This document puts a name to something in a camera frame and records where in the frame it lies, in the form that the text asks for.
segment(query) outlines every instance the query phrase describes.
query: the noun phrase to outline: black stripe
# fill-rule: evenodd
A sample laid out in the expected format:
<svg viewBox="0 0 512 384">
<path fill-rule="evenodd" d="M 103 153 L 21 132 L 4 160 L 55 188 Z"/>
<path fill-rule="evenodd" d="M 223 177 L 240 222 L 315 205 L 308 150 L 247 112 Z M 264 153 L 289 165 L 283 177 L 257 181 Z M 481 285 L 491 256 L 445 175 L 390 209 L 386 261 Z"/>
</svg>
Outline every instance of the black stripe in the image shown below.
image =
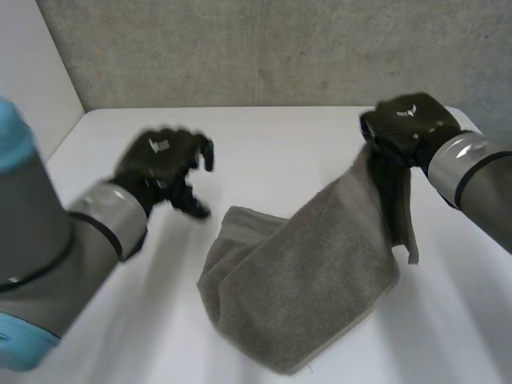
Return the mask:
<svg viewBox="0 0 512 384">
<path fill-rule="evenodd" d="M 119 242 L 118 237 L 110 230 L 108 226 L 103 224 L 102 222 L 99 222 L 95 218 L 92 218 L 91 216 L 87 216 L 86 214 L 82 214 L 79 212 L 70 212 L 70 216 L 73 218 L 76 218 L 77 220 L 82 220 L 83 222 L 86 222 L 88 224 L 91 224 L 94 228 L 99 230 L 103 236 L 106 237 L 106 239 L 112 244 L 112 247 L 115 249 L 115 253 L 118 254 L 118 258 L 121 258 L 122 256 L 122 245 Z"/>
<path fill-rule="evenodd" d="M 505 156 L 512 156 L 512 151 L 505 150 L 503 152 L 496 152 L 495 154 L 491 154 L 486 158 L 483 158 L 479 162 L 477 162 L 473 168 L 468 170 L 466 174 L 461 178 L 460 183 L 457 186 L 455 191 L 455 205 L 460 209 L 461 200 L 462 200 L 462 192 L 464 192 L 464 188 L 466 188 L 467 183 L 471 180 L 471 178 L 476 174 L 481 168 L 493 162 L 494 160 L 498 160 L 499 158 L 504 158 Z"/>
<path fill-rule="evenodd" d="M 66 259 L 67 255 L 71 251 L 71 247 L 74 243 L 74 230 L 71 230 L 70 240 L 62 250 L 58 256 L 52 260 L 52 262 L 43 268 L 36 270 L 32 274 L 29 274 L 25 276 L 24 278 L 21 278 L 18 282 L 8 282 L 7 284 L 0 284 L 0 292 L 6 292 L 8 290 L 13 290 L 15 288 L 19 288 L 20 286 L 24 286 L 25 284 L 28 284 L 29 282 L 32 282 L 33 280 L 42 277 L 44 274 L 47 274 L 50 272 L 53 268 L 56 268 L 60 266 L 60 264 Z"/>
</svg>

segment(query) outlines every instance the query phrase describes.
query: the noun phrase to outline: gray towel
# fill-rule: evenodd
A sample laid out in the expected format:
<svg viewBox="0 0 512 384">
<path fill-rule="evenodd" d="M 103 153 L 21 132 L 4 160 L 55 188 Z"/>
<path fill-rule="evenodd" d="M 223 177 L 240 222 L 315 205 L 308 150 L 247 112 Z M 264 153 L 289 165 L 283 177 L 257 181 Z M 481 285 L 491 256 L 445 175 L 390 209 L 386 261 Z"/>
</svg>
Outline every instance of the gray towel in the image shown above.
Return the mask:
<svg viewBox="0 0 512 384">
<path fill-rule="evenodd" d="M 393 245 L 418 250 L 410 170 L 365 146 L 291 219 L 231 207 L 198 282 L 214 327 L 291 374 L 356 326 L 398 280 Z"/>
</svg>

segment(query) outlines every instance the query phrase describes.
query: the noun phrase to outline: gray robot arm segment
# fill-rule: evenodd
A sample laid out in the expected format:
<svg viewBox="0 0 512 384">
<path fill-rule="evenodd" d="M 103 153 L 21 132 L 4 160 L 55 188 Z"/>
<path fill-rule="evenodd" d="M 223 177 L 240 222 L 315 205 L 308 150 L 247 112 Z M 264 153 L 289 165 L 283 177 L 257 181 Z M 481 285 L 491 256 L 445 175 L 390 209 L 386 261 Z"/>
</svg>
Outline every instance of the gray robot arm segment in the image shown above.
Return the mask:
<svg viewBox="0 0 512 384">
<path fill-rule="evenodd" d="M 131 255 L 146 233 L 146 212 L 124 188 L 101 182 L 90 188 L 68 211 L 95 226 L 110 241 L 121 261 Z"/>
<path fill-rule="evenodd" d="M 434 155 L 428 179 L 472 222 L 512 253 L 512 145 L 474 132 L 446 142 Z"/>
</svg>

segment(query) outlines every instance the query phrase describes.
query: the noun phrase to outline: gray concrete wall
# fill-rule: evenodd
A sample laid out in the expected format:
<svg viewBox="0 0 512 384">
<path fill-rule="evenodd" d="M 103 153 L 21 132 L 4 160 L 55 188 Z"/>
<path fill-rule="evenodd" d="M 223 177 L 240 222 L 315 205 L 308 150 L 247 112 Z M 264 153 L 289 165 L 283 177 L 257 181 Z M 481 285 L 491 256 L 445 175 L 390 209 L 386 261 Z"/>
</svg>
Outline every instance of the gray concrete wall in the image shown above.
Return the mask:
<svg viewBox="0 0 512 384">
<path fill-rule="evenodd" d="M 373 105 L 512 138 L 510 0 L 38 0 L 86 110 Z"/>
</svg>

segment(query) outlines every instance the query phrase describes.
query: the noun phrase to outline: white wall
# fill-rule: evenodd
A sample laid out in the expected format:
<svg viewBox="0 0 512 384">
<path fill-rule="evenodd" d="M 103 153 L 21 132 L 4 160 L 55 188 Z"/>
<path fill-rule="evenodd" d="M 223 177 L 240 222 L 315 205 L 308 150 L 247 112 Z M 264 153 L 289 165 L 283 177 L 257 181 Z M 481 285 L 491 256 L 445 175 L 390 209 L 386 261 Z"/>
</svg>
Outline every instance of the white wall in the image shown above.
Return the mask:
<svg viewBox="0 0 512 384">
<path fill-rule="evenodd" d="M 84 115 L 35 0 L 0 0 L 0 94 L 21 110 L 45 159 Z"/>
</svg>

